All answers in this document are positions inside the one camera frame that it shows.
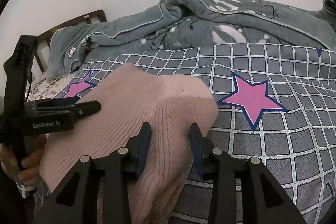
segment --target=bed sheet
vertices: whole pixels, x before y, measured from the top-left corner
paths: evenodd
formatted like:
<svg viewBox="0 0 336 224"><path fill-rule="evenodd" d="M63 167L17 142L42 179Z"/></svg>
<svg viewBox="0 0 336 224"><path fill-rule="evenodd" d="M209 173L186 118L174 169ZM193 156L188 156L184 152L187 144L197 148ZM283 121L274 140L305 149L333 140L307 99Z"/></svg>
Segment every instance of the bed sheet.
<svg viewBox="0 0 336 224"><path fill-rule="evenodd" d="M75 74L76 73L73 72L65 77L47 82L47 73L44 72L32 82L28 101L55 97L70 82Z"/></svg>
<svg viewBox="0 0 336 224"><path fill-rule="evenodd" d="M68 85L70 80L75 76L75 72L65 77L47 82L47 72L41 74L31 84L31 92L29 93L28 101L41 100L46 98L55 97L65 86ZM37 191L34 194L35 200L35 213L41 208L44 200L49 195L50 191L43 180L37 185Z"/></svg>
<svg viewBox="0 0 336 224"><path fill-rule="evenodd" d="M69 93L82 97L128 62L155 75L200 78L218 104L218 118L208 134L215 146L236 158L259 157L308 224L322 219L333 202L336 185L336 52L235 43L115 55L85 62L56 97ZM241 85L247 88L246 92L254 86L263 87L275 108L267 107L252 121L245 107L231 101ZM83 91L78 93L79 86L83 86ZM237 222L241 223L240 183L236 191ZM211 194L212 183L202 182L195 169L189 169L167 222L206 223Z"/></svg>

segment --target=pink sweater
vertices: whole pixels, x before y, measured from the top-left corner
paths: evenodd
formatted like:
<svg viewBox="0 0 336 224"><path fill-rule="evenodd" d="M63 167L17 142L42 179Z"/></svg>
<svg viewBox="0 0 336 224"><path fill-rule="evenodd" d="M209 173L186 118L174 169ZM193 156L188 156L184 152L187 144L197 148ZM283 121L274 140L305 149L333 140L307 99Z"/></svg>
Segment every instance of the pink sweater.
<svg viewBox="0 0 336 224"><path fill-rule="evenodd" d="M158 224L174 206L182 174L190 162L188 132L198 123L203 135L217 117L209 89L186 75L151 75L126 63L106 77L79 102L98 100L101 110L75 124L72 131L49 135L40 165L51 192L82 155L109 155L149 122L152 138L140 179L128 185L133 224ZM98 223L101 219L98 197Z"/></svg>

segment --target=star print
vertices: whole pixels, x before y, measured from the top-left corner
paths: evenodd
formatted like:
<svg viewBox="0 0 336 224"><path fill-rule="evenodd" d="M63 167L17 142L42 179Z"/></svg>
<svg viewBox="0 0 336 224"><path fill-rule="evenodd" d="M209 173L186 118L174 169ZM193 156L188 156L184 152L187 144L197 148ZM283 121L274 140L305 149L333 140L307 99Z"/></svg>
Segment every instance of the star print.
<svg viewBox="0 0 336 224"><path fill-rule="evenodd" d="M67 94L63 98L75 97L84 90L95 87L96 84L88 82L87 79L90 77L91 71L78 83L72 83L69 85Z"/></svg>
<svg viewBox="0 0 336 224"><path fill-rule="evenodd" d="M316 50L317 50L317 54L319 55L319 57L321 56L321 54L322 54L322 48L316 48Z"/></svg>
<svg viewBox="0 0 336 224"><path fill-rule="evenodd" d="M242 109L246 120L254 132L265 111L287 109L268 95L268 80L251 84L239 75L232 73L235 91L217 101L219 105L231 105Z"/></svg>

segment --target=human hand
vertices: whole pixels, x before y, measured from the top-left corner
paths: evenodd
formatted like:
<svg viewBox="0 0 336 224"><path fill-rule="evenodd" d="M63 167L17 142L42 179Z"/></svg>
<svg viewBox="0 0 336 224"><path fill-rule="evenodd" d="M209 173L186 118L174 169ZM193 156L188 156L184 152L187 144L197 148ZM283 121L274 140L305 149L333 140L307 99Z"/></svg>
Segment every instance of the human hand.
<svg viewBox="0 0 336 224"><path fill-rule="evenodd" d="M41 179L39 168L46 144L46 135L39 135L34 140L32 153L21 161L22 167L26 168L18 175L14 174L8 165L17 167L17 159L14 153L4 144L0 144L0 161L5 174L13 180L21 180L25 186L35 186Z"/></svg>

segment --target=wooden bed frame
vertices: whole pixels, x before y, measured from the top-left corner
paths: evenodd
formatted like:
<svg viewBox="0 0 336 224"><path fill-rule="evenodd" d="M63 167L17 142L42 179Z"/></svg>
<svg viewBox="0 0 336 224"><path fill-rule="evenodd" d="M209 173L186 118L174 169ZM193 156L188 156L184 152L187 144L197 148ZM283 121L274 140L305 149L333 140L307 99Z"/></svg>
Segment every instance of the wooden bed frame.
<svg viewBox="0 0 336 224"><path fill-rule="evenodd" d="M57 30L65 28L65 27L92 24L92 23L97 23L97 22L107 22L106 16L103 10L97 10L97 11L73 18L39 35L39 38L38 38L39 47L35 55L33 69L32 69L33 75L34 75L33 78L38 77L38 74L43 73L47 69L47 61L49 57L49 48L50 48L51 38Z"/></svg>

